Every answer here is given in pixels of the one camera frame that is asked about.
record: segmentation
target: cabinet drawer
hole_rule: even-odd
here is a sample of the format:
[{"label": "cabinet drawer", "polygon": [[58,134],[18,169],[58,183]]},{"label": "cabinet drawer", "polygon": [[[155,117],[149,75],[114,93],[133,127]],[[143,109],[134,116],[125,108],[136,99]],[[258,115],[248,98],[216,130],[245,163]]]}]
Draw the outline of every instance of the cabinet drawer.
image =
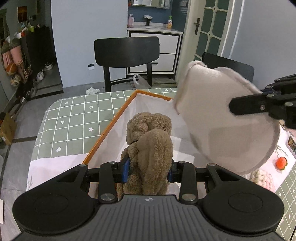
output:
[{"label": "cabinet drawer", "polygon": [[159,52],[160,53],[173,53],[177,52],[179,37],[167,34],[136,34],[131,33],[131,37],[158,37],[159,39]]},{"label": "cabinet drawer", "polygon": [[[175,54],[160,54],[159,58],[152,62],[152,72],[173,72],[175,56]],[[130,68],[130,73],[140,73],[146,71],[147,69],[145,64]]]}]

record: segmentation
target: chair backrest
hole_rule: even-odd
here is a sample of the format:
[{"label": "chair backrest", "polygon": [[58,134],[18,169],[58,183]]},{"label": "chair backrest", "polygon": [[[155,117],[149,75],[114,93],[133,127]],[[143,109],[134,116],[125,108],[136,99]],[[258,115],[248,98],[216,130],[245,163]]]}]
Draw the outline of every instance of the chair backrest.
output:
[{"label": "chair backrest", "polygon": [[111,68],[128,68],[159,58],[158,37],[128,37],[94,41],[96,63]]},{"label": "chair backrest", "polygon": [[227,67],[238,72],[248,81],[252,82],[254,77],[254,68],[251,65],[243,64],[228,58],[217,56],[211,53],[203,53],[202,61],[210,68]]}]

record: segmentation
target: black chair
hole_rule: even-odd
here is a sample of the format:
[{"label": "black chair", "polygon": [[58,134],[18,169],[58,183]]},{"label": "black chair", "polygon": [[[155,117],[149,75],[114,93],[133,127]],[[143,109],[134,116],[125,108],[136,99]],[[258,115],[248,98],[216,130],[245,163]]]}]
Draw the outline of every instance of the black chair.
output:
[{"label": "black chair", "polygon": [[152,86],[151,62],[159,58],[158,37],[97,39],[94,41],[96,63],[104,68],[105,92],[111,86],[132,81],[124,78],[111,81],[109,68],[129,68],[147,65],[147,82]]},{"label": "black chair", "polygon": [[228,58],[217,56],[211,53],[203,53],[202,61],[210,68],[214,69],[217,67],[227,67],[238,72],[248,81],[252,82],[254,77],[254,68],[251,65],[243,64]]}]

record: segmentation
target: door handle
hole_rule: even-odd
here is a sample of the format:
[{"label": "door handle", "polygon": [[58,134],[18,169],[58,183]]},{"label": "door handle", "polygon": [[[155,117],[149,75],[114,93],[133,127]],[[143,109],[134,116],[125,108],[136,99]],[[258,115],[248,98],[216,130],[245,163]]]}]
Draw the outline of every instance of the door handle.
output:
[{"label": "door handle", "polygon": [[198,18],[196,23],[194,23],[194,24],[196,25],[194,34],[197,35],[198,27],[200,26],[200,18]]}]

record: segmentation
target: bathroom vanity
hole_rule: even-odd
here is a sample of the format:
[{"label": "bathroom vanity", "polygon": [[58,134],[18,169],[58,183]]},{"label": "bathroom vanity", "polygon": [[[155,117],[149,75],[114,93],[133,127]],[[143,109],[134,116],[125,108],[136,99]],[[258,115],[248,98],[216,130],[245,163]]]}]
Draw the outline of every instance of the bathroom vanity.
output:
[{"label": "bathroom vanity", "polygon": [[[159,39],[159,58],[152,62],[153,74],[175,74],[183,32],[167,29],[164,24],[134,25],[127,29],[127,37],[153,37]],[[145,74],[146,65],[126,68],[126,75]]]}]

